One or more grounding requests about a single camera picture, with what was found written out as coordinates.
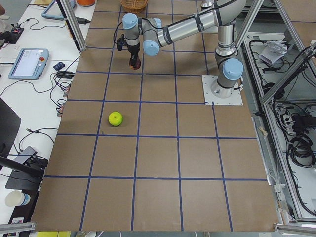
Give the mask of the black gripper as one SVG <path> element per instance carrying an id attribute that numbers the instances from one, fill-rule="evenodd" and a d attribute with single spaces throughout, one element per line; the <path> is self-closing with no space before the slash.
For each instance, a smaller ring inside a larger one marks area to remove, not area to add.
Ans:
<path id="1" fill-rule="evenodd" d="M 127 49 L 131 54 L 130 66 L 131 66 L 131 68 L 136 68 L 137 67 L 137 58 L 139 57 L 140 44 L 128 45 Z"/>

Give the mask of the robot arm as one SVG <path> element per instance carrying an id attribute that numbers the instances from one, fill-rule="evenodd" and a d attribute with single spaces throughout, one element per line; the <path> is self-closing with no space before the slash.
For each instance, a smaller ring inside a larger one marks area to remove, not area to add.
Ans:
<path id="1" fill-rule="evenodd" d="M 191 35 L 202 33 L 216 26 L 218 43 L 215 59 L 219 76 L 212 84 L 211 91 L 218 98 L 226 99 L 232 95 L 236 82 L 241 78 L 244 67 L 237 59 L 238 47 L 235 43 L 234 29 L 236 17 L 242 12 L 244 0 L 209 0 L 209 7 L 192 16 L 163 26 L 158 18 L 141 18 L 133 13 L 123 16 L 124 34 L 117 40 L 117 49 L 127 47 L 131 54 L 129 65 L 140 68 L 139 51 L 156 56 L 160 48 Z"/>

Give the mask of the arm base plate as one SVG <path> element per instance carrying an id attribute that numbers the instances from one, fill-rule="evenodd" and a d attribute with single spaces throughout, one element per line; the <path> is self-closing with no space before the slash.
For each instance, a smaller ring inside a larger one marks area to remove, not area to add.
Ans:
<path id="1" fill-rule="evenodd" d="M 233 88 L 222 88 L 217 75 L 202 75 L 204 103 L 206 105 L 243 106 L 241 97 L 242 85 L 235 82 Z"/>

